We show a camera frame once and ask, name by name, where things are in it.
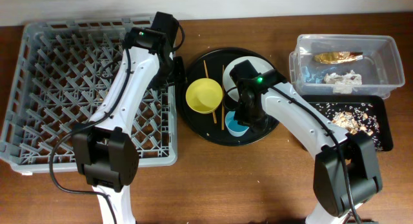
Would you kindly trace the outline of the blue plastic cup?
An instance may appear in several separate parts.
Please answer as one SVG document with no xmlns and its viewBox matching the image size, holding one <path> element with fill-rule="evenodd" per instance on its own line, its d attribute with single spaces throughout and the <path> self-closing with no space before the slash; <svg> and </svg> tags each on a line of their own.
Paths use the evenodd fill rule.
<svg viewBox="0 0 413 224">
<path fill-rule="evenodd" d="M 240 125 L 237 120 L 234 118 L 235 112 L 229 111 L 225 116 L 225 126 L 229 133 L 234 137 L 241 137 L 243 136 L 247 130 L 249 129 L 248 126 Z"/>
</svg>

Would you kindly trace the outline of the white tissue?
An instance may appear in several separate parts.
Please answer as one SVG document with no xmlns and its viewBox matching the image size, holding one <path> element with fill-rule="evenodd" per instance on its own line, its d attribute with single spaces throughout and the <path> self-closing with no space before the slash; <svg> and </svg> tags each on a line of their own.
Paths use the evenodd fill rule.
<svg viewBox="0 0 413 224">
<path fill-rule="evenodd" d="M 362 77 L 353 70 L 345 75 L 337 73 L 326 74 L 323 79 L 325 84 L 332 85 L 335 94 L 351 94 L 354 86 L 362 85 Z"/>
</svg>

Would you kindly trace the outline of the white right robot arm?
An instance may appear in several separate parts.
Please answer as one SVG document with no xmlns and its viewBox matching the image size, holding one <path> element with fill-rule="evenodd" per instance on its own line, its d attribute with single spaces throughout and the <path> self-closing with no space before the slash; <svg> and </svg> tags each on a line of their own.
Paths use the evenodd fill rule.
<svg viewBox="0 0 413 224">
<path fill-rule="evenodd" d="M 306 148 L 315 161 L 313 189 L 317 198 L 306 223 L 361 223 L 358 207 L 383 188 L 372 138 L 350 134 L 320 114 L 296 93 L 277 70 L 233 69 L 238 94 L 235 119 L 262 131 L 273 117 Z"/>
</svg>

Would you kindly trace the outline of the yellow plastic bowl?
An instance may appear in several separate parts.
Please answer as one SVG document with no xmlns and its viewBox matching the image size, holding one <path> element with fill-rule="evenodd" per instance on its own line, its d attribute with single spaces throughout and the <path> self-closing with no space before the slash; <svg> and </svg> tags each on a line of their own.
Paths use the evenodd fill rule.
<svg viewBox="0 0 413 224">
<path fill-rule="evenodd" d="M 209 78 L 192 82 L 185 93 L 187 105 L 200 114 L 210 114 L 218 108 L 223 99 L 221 85 Z"/>
</svg>

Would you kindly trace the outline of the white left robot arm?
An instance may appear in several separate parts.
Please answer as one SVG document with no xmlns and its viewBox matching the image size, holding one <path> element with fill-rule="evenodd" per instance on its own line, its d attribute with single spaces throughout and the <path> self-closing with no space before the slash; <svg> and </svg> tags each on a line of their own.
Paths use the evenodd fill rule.
<svg viewBox="0 0 413 224">
<path fill-rule="evenodd" d="M 139 164 L 133 122 L 148 88 L 163 88 L 174 73 L 180 26 L 133 28 L 122 42 L 122 60 L 101 105 L 70 138 L 77 171 L 92 186 L 104 223 L 135 223 L 130 184 Z"/>
</svg>

